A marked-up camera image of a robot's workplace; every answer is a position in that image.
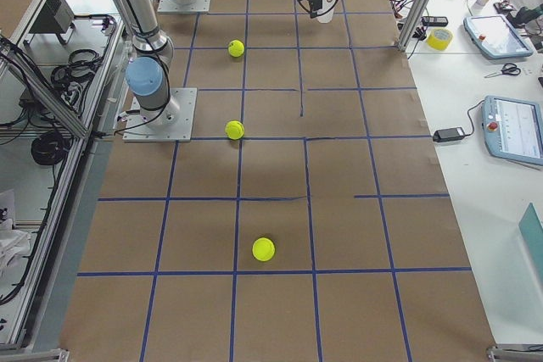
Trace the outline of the black handled scissors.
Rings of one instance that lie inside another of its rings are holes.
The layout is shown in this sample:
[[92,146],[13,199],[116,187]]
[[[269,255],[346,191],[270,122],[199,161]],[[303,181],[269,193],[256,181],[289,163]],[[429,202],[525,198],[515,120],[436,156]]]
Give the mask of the black handled scissors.
[[485,75],[484,78],[493,78],[500,75],[518,76],[521,74],[521,69],[515,63],[505,63],[496,72]]

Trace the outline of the tennis ball middle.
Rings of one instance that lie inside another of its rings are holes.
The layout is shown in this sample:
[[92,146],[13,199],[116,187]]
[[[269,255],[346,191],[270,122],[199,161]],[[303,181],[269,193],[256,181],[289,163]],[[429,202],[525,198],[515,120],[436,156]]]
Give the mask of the tennis ball middle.
[[238,120],[230,120],[225,125],[225,133],[230,140],[240,140],[245,133],[244,125]]

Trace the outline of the tennis ball far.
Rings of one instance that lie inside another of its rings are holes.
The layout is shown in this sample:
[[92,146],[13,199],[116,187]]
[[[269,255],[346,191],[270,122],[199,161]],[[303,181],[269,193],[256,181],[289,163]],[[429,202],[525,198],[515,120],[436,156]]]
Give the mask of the tennis ball far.
[[245,46],[240,40],[234,39],[229,42],[227,51],[233,58],[239,58],[244,55]]

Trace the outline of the tennis ball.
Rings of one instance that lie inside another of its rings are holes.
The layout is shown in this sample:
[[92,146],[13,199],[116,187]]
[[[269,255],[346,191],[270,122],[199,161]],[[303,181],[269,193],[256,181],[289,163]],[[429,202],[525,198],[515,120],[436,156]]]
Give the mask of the tennis ball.
[[229,42],[227,51],[233,58],[239,58],[244,55],[245,46],[240,40],[234,39]]
[[274,242],[268,237],[257,238],[252,245],[252,255],[260,262],[271,260],[276,252]]
[[230,120],[225,125],[225,133],[230,140],[240,140],[245,133],[244,125],[238,120]]

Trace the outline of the teach pendant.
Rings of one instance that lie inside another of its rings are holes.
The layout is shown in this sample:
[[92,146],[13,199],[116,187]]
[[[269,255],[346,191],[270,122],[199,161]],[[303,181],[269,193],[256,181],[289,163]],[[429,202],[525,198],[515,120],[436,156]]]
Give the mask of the teach pendant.
[[542,113],[538,103],[487,96],[481,117],[484,144],[492,156],[542,165]]
[[468,16],[463,27],[486,58],[525,58],[533,54],[528,43],[501,14]]

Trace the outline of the black remote device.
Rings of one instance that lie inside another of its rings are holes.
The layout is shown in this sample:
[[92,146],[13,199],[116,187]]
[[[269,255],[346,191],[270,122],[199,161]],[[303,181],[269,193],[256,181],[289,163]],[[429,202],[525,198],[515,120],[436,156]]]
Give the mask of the black remote device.
[[446,27],[449,24],[445,16],[423,16],[421,22],[427,27]]

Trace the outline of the grey control box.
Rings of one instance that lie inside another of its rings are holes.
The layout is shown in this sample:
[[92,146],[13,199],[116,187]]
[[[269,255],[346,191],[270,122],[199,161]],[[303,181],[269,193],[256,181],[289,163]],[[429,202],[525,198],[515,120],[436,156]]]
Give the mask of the grey control box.
[[75,14],[66,0],[46,0],[29,33],[54,34],[62,45],[70,39],[63,38],[69,30],[75,29]]

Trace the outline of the aluminium left frame rail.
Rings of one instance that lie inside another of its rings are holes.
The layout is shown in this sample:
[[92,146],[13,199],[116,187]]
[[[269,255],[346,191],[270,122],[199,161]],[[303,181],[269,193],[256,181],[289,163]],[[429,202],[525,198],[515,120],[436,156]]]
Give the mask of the aluminium left frame rail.
[[85,139],[90,130],[85,126],[78,113],[69,107],[53,91],[53,86],[46,83],[42,74],[37,74],[38,68],[33,68],[30,59],[23,56],[22,50],[7,37],[1,36],[1,60],[8,70],[26,86],[31,98],[45,107],[59,123],[73,136]]

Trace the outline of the lower teach pendant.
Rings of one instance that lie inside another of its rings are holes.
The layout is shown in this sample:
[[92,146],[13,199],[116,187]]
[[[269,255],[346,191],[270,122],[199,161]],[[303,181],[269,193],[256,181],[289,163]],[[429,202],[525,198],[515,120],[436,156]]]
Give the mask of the lower teach pendant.
[[542,165],[542,113],[538,103],[487,96],[481,117],[484,144],[492,156]]

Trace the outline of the yellow tape roll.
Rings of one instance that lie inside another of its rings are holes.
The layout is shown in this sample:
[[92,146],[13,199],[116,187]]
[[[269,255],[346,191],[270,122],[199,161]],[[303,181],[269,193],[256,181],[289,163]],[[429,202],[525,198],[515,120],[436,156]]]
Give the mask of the yellow tape roll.
[[427,40],[427,44],[435,50],[445,51],[453,39],[451,31],[445,28],[432,29]]

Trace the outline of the black power adapter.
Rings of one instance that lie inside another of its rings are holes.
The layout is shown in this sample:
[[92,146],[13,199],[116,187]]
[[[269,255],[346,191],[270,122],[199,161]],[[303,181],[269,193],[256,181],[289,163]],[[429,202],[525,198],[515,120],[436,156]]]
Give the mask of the black power adapter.
[[432,136],[432,139],[437,143],[455,142],[462,140],[465,136],[466,133],[461,127],[451,127],[436,130]]

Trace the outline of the tennis ball near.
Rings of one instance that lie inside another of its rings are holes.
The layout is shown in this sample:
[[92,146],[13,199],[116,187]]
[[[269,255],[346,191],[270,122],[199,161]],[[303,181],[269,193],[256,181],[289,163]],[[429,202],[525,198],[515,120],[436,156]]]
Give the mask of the tennis ball near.
[[257,238],[252,245],[252,255],[260,262],[271,260],[276,252],[274,242],[268,237]]

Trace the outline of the upper teach pendant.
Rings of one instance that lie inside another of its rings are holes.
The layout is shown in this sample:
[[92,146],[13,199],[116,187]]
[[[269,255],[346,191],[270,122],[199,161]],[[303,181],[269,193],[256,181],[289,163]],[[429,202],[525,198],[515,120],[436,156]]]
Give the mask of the upper teach pendant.
[[463,27],[486,58],[525,58],[533,54],[528,43],[501,14],[468,16]]

